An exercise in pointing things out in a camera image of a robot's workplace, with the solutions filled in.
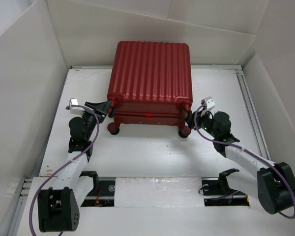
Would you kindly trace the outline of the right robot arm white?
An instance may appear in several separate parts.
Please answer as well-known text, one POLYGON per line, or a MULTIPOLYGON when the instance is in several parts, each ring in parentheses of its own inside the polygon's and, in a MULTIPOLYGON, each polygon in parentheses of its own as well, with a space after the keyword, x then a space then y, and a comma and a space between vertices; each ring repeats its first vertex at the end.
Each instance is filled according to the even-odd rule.
POLYGON ((246 149, 231 133, 232 123, 225 112, 212 114, 199 107, 183 118, 189 129, 208 133, 210 138, 205 135, 202 138, 213 143, 219 154, 250 173, 251 177, 246 178, 239 169, 221 172, 217 182, 220 192, 230 195, 242 192, 257 199, 267 213, 295 219, 295 176, 287 163, 275 163, 246 149))

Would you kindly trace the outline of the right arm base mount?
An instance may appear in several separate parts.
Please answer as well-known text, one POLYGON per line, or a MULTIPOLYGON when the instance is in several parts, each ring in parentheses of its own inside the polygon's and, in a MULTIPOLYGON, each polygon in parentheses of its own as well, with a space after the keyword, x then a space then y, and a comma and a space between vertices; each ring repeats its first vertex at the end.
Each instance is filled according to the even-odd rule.
POLYGON ((201 179, 202 187, 198 193, 204 197, 206 207, 250 206, 246 194, 229 187, 227 177, 236 172, 239 170, 232 168, 221 172, 218 177, 201 179))

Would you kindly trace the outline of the red hard-shell suitcase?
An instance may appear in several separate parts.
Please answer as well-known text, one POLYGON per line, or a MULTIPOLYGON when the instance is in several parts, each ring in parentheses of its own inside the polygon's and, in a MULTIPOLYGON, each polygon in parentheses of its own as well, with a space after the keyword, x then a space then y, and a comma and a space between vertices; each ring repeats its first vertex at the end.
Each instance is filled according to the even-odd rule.
POLYGON ((116 48, 107 99, 112 102, 107 129, 121 124, 177 126, 187 138, 192 116, 189 46, 185 43, 120 41, 116 48))

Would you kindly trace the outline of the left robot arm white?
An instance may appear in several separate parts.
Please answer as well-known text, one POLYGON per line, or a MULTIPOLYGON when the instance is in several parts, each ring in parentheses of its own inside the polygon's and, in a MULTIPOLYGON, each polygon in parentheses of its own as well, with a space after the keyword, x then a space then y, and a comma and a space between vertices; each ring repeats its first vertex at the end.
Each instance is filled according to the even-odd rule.
POLYGON ((80 220, 80 207, 86 196, 99 191, 96 171, 85 171, 92 156, 93 131, 111 113, 112 101, 86 102, 83 106, 77 99, 70 99, 66 107, 75 117, 69 121, 70 139, 66 163, 48 178, 55 181, 48 189, 39 187, 33 204, 38 204, 39 230, 46 232, 73 232, 80 220))

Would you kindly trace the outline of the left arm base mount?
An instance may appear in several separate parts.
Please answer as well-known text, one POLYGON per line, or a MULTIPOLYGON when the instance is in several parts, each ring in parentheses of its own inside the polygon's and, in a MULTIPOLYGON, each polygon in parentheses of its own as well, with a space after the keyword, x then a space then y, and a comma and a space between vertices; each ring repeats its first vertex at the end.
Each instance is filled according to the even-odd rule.
POLYGON ((98 188, 89 192, 81 207, 114 207, 116 179, 100 177, 98 188))

